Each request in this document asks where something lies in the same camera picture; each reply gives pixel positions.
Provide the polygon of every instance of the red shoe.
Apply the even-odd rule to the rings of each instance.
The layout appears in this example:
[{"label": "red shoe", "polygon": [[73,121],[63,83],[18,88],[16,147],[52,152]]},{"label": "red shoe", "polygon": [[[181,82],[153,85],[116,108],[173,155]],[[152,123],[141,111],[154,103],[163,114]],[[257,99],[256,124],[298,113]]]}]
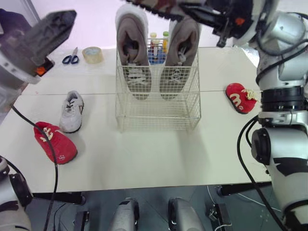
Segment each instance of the red shoe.
[{"label": "red shoe", "polygon": [[[51,141],[58,164],[63,165],[74,159],[77,155],[76,146],[68,137],[60,132],[60,128],[58,126],[54,126],[46,122],[37,122],[36,125],[46,133]],[[48,158],[53,161],[51,149],[46,142],[45,137],[37,128],[34,128],[34,137],[42,146]]]},{"label": "red shoe", "polygon": [[231,83],[227,86],[226,95],[234,109],[240,114],[247,114],[256,105],[255,93],[247,90],[239,83]]}]

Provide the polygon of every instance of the shoelace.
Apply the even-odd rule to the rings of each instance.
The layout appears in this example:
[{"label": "shoelace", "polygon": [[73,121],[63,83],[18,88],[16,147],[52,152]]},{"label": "shoelace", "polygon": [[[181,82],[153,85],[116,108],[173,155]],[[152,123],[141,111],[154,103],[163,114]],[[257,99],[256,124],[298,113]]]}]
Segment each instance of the shoelace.
[{"label": "shoelace", "polygon": [[242,92],[247,93],[247,99],[248,100],[257,100],[258,101],[256,93],[253,90],[244,89],[244,90],[242,90]]},{"label": "shoelace", "polygon": [[[178,66],[182,66],[183,62],[186,61],[185,52],[186,52],[186,47],[183,47],[179,51],[178,55],[179,55],[180,61],[178,62]],[[178,84],[181,83],[182,82],[181,73],[182,73],[182,70],[180,68],[174,68],[172,75],[169,77],[169,79],[166,80],[166,82],[167,83],[174,82]]]},{"label": "shoelace", "polygon": [[75,108],[74,108],[75,105],[74,105],[74,103],[75,103],[75,101],[71,100],[71,101],[69,102],[69,104],[66,105],[65,111],[67,111],[68,113],[74,112],[74,111],[75,111]]},{"label": "shoelace", "polygon": [[146,76],[143,71],[139,68],[129,68],[128,69],[128,76],[127,76],[127,84],[130,85],[148,85],[146,82]]},{"label": "shoelace", "polygon": [[[50,128],[44,128],[43,131],[44,133],[47,135],[48,139],[51,140],[53,138],[53,132],[49,133],[50,132]],[[43,141],[43,142],[46,142],[46,139],[43,138],[43,137],[40,137],[40,139]]]}]

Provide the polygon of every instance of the shoe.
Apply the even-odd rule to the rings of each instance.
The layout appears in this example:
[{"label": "shoe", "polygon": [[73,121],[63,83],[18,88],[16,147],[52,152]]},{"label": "shoe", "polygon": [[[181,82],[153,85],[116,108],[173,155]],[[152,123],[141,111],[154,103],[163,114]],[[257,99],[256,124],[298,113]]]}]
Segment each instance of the shoe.
[{"label": "shoe", "polygon": [[[51,145],[54,149],[57,163],[60,165],[66,164],[71,161],[77,155],[77,149],[74,143],[67,138],[64,134],[60,132],[58,126],[46,123],[46,122],[37,122],[36,125],[42,129],[45,134],[48,136]],[[44,149],[48,158],[53,161],[53,156],[51,149],[41,132],[34,127],[34,137]]]},{"label": "shoe", "polygon": [[206,0],[126,0],[132,2],[134,5],[138,5],[145,8],[147,11],[157,14],[165,19],[182,20],[186,15],[185,12],[179,6],[181,3],[204,5]]},{"label": "shoe", "polygon": [[231,83],[227,86],[226,95],[234,109],[240,114],[247,114],[254,109],[257,98],[252,90],[247,90],[242,84]]},{"label": "shoe", "polygon": [[[170,42],[165,68],[160,79],[160,92],[181,92],[190,74],[190,68],[198,52],[201,27],[191,17],[181,22],[171,22]],[[161,94],[171,100],[177,94]]]},{"label": "shoe", "polygon": [[143,10],[125,4],[116,12],[116,43],[128,89],[138,100],[151,91],[151,73],[147,53],[148,21]]},{"label": "shoe", "polygon": [[83,107],[84,103],[80,94],[75,90],[70,91],[62,105],[62,115],[60,118],[61,131],[74,133],[80,129]]}]

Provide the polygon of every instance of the orange light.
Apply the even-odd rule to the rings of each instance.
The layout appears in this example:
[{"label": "orange light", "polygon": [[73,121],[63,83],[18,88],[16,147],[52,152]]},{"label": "orange light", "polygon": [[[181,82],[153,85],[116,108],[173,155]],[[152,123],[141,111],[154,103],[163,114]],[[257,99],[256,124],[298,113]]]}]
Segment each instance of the orange light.
[{"label": "orange light", "polygon": [[244,22],[245,22],[245,19],[243,19],[243,18],[237,18],[237,19],[235,19],[235,23],[236,23],[238,26],[243,25]]},{"label": "orange light", "polygon": [[36,70],[36,73],[39,76],[42,76],[45,72],[46,72],[46,69],[43,66],[38,67],[37,70]]}]

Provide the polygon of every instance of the blue scissors handle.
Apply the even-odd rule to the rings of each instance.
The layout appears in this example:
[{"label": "blue scissors handle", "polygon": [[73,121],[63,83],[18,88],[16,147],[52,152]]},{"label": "blue scissors handle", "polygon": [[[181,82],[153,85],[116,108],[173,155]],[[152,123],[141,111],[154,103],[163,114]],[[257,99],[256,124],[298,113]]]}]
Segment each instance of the blue scissors handle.
[{"label": "blue scissors handle", "polygon": [[63,60],[62,60],[63,64],[77,64],[79,63],[79,58],[77,55],[74,55],[73,58],[71,55],[66,56]]},{"label": "blue scissors handle", "polygon": [[77,55],[74,55],[73,58],[71,59],[71,64],[77,64],[79,63],[79,58]]}]

